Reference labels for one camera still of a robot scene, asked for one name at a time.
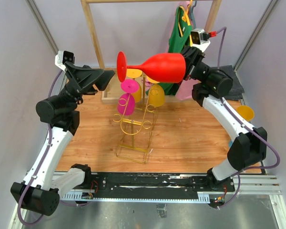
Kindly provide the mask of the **red wine glass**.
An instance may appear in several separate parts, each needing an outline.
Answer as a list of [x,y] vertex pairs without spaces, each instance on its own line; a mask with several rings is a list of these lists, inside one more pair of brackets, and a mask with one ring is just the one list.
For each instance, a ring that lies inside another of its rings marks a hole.
[[186,71],[185,59],[180,53],[160,53],[140,65],[128,65],[124,52],[119,52],[116,67],[120,82],[125,80],[128,69],[141,70],[152,80],[161,83],[178,83],[183,80]]

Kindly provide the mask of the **magenta wine glass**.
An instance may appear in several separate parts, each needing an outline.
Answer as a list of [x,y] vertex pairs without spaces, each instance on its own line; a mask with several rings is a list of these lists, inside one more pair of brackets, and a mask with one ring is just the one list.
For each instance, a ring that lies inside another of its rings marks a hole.
[[124,94],[118,100],[117,110],[121,115],[132,115],[135,109],[135,98],[133,93],[139,90],[139,84],[132,79],[127,79],[121,83]]

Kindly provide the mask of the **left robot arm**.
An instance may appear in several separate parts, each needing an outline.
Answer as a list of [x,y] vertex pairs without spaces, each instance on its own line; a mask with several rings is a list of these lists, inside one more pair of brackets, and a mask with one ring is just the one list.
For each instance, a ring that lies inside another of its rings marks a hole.
[[86,189],[92,185],[88,165],[75,164],[58,179],[52,178],[66,146],[79,127],[80,113],[76,109],[83,103],[83,95],[104,91],[115,72],[87,65],[78,67],[70,61],[57,66],[65,73],[68,82],[58,95],[49,95],[36,104],[40,121],[48,126],[44,145],[25,178],[20,183],[13,183],[10,189],[18,203],[20,220],[23,220],[22,209],[50,216],[58,207],[60,198],[74,187]]

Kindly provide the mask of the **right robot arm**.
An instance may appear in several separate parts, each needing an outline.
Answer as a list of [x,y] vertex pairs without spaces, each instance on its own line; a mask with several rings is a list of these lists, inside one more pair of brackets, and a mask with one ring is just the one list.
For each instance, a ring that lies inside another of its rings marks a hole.
[[267,132],[247,122],[225,100],[233,80],[223,70],[203,63],[204,53],[199,48],[185,46],[181,55],[186,64],[185,79],[199,80],[192,86],[193,100],[217,119],[232,140],[227,158],[207,171],[206,185],[217,191],[232,175],[266,158]]

